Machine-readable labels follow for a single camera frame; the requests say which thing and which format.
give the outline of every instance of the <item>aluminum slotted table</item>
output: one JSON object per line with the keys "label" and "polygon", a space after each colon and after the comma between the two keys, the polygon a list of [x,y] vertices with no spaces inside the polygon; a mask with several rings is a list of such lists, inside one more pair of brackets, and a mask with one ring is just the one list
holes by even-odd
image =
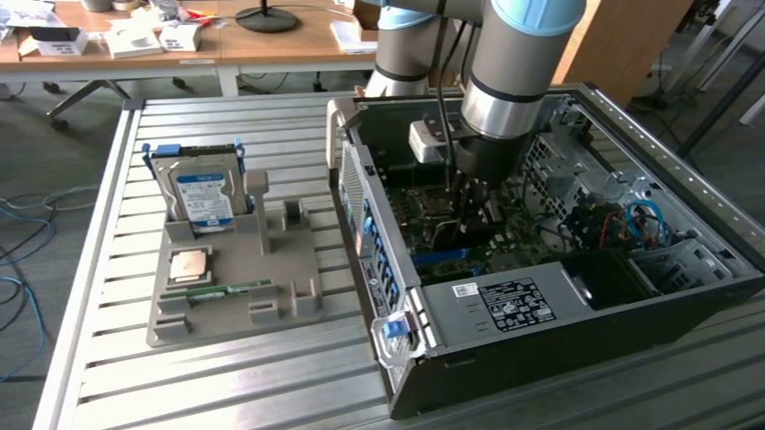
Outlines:
{"label": "aluminum slotted table", "polygon": [[[326,180],[326,103],[350,93],[129,102],[87,234],[35,428],[676,428],[759,422],[765,298],[657,347],[394,422]],[[145,142],[239,138],[270,204],[304,198],[329,321],[215,343],[150,348],[146,323],[166,205]]]}

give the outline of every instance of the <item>lamp base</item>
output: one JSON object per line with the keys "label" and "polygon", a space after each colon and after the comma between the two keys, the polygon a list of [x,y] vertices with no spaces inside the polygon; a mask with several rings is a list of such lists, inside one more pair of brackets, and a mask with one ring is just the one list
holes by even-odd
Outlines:
{"label": "lamp base", "polygon": [[245,9],[237,14],[235,19],[242,27],[258,33],[282,33],[294,29],[301,23],[293,13],[273,7],[269,8],[269,15],[264,14],[264,9],[260,7]]}

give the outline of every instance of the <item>paper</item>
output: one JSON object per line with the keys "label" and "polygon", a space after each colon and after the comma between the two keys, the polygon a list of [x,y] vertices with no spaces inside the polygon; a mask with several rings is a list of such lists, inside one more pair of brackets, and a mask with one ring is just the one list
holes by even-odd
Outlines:
{"label": "paper", "polygon": [[53,8],[46,2],[0,0],[0,20],[7,13],[7,27],[66,27]]}
{"label": "paper", "polygon": [[336,35],[337,44],[346,54],[374,54],[378,42],[362,42],[360,28],[354,22],[333,21],[330,29]]}

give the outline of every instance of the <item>wooden table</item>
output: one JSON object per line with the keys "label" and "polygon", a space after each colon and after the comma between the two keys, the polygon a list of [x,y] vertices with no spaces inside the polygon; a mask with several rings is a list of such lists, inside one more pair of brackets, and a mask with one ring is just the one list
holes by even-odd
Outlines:
{"label": "wooden table", "polygon": [[[313,4],[334,7],[332,0],[286,0],[285,4]],[[222,16],[253,7],[253,0],[187,1],[189,8]],[[67,25],[89,32],[106,31],[110,20],[129,18],[126,12],[89,13],[81,3],[59,2],[55,12]],[[171,76],[217,75],[225,97],[238,96],[237,76],[241,73],[324,72],[369,70],[374,56],[349,56],[337,46],[330,22],[348,20],[337,13],[309,8],[292,8],[302,26],[281,34],[260,34],[241,28],[234,19],[222,28],[202,30],[197,52],[173,52],[114,60],[107,42],[91,40],[83,56],[42,56],[35,52],[18,57],[18,43],[29,32],[22,30],[17,40],[0,46],[0,82],[90,81],[95,79],[142,79]]]}

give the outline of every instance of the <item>white box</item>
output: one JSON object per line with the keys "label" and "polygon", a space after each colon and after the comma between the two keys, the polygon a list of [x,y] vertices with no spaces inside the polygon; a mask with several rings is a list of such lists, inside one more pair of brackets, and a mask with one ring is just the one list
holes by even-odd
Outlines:
{"label": "white box", "polygon": [[78,28],[30,27],[42,56],[81,56],[86,52],[87,33]]}
{"label": "white box", "polygon": [[167,51],[197,51],[201,45],[201,26],[197,24],[169,25],[159,35],[159,43]]}
{"label": "white box", "polygon": [[153,29],[149,28],[114,28],[105,33],[109,52],[113,58],[130,58],[162,54],[163,47],[157,40]]}

